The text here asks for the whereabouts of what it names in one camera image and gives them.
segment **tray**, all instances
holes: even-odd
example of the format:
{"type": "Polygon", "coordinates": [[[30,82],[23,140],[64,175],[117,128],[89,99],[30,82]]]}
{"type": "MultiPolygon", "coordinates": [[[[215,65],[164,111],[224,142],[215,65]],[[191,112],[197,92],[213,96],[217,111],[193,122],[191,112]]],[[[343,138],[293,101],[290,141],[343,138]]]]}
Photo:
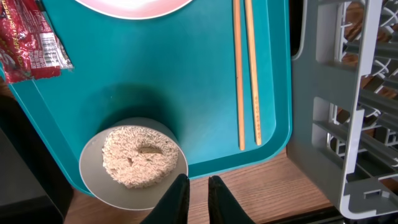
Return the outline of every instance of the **tray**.
{"type": "Polygon", "coordinates": [[[74,66],[60,77],[9,85],[78,190],[78,159],[96,133],[124,118],[155,119],[176,135],[190,178],[280,152],[292,129],[288,0],[253,0],[262,141],[254,142],[244,3],[246,150],[238,147],[231,0],[194,0],[156,19],[104,16],[75,1],[43,0],[74,66]]]}

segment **pink plate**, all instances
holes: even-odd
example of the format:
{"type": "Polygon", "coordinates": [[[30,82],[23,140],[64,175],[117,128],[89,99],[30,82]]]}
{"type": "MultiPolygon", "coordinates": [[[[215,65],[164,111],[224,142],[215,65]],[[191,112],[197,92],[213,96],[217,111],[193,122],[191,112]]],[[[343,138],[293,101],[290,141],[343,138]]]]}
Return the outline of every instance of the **pink plate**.
{"type": "Polygon", "coordinates": [[[182,8],[192,0],[76,0],[102,14],[121,19],[151,19],[182,8]]]}

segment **chopstick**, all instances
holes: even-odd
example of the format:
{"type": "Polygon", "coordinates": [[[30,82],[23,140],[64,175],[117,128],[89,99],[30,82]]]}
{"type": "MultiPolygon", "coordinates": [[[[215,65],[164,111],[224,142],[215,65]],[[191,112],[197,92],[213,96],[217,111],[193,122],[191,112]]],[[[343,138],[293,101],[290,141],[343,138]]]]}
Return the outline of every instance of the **chopstick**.
{"type": "Polygon", "coordinates": [[[236,93],[238,100],[239,148],[244,150],[244,113],[243,113],[243,69],[242,69],[242,35],[240,0],[233,0],[234,41],[236,66],[236,93]]]}
{"type": "Polygon", "coordinates": [[[246,29],[248,32],[249,42],[249,59],[250,59],[250,75],[251,75],[251,94],[254,115],[254,131],[256,133],[256,144],[261,145],[261,123],[260,123],[260,104],[259,104],[259,87],[257,83],[257,62],[256,62],[256,43],[254,40],[254,20],[252,0],[244,0],[246,10],[246,29]]]}

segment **gray dish rack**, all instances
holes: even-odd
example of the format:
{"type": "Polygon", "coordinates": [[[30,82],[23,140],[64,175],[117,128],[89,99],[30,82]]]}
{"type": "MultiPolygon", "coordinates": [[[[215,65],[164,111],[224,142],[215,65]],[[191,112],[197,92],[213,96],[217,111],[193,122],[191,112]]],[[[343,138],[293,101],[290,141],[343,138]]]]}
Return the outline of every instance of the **gray dish rack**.
{"type": "Polygon", "coordinates": [[[343,216],[360,219],[398,212],[398,196],[382,183],[398,178],[398,98],[378,95],[384,87],[398,91],[398,1],[355,1],[364,7],[362,31],[348,41],[352,2],[303,2],[287,155],[343,216]],[[379,30],[388,43],[377,42],[379,30]],[[346,54],[358,55],[358,65],[343,64],[346,54]]]}

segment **red packet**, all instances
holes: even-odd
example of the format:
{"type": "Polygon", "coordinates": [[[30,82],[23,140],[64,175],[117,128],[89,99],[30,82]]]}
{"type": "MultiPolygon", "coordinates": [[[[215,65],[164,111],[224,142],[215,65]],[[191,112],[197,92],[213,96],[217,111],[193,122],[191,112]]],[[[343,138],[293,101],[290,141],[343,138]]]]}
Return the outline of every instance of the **red packet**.
{"type": "Polygon", "coordinates": [[[6,81],[51,78],[72,64],[34,0],[1,0],[0,61],[6,81]]]}

